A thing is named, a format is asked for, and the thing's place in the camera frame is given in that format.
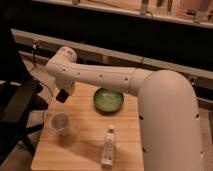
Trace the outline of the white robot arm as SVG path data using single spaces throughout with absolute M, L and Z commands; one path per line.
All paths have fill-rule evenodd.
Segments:
M 65 101 L 76 82 L 137 98 L 142 117 L 144 171 L 204 171 L 199 107 L 191 83 L 171 70 L 85 65 L 60 48 L 46 64 Z

